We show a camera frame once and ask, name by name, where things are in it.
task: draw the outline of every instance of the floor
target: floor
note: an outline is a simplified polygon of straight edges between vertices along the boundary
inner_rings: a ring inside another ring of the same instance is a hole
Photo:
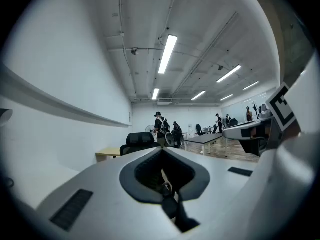
[[[188,145],[189,152],[200,154],[202,151],[202,145],[193,144],[190,142],[188,142],[187,145]],[[184,150],[185,145],[182,144],[180,149]],[[214,157],[214,158],[254,162],[254,163],[257,163],[259,161],[258,156],[254,154],[247,154],[244,151],[239,140],[227,139],[227,148],[226,148],[226,138],[224,137],[221,137],[215,140],[214,145],[211,144],[211,153],[208,153],[208,149],[207,149],[206,156]]]

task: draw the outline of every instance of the table leg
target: table leg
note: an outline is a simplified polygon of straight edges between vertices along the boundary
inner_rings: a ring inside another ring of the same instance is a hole
[[[205,144],[203,144],[202,145],[202,155],[206,155],[206,145]]]

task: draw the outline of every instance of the ceiling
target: ceiling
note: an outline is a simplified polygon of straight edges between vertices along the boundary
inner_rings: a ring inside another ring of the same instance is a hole
[[[131,101],[149,102],[154,88],[160,88],[159,99],[179,105],[221,104],[220,99],[240,95],[256,81],[274,79],[277,65],[270,45],[240,3],[95,0],[109,57]],[[158,74],[168,35],[177,36],[177,44],[165,74]],[[138,48],[136,55],[132,48]],[[217,83],[237,65],[240,70]]]

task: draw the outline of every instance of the backpack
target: backpack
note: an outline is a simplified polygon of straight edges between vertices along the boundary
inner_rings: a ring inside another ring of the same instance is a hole
[[[164,135],[167,135],[168,133],[170,133],[170,126],[168,124],[168,120],[164,118],[164,120],[161,119],[161,117],[157,118],[158,120],[160,120],[161,124],[161,128],[160,128],[160,132]]]
[[[252,117],[249,113],[246,113],[246,119],[248,122],[252,121]]]

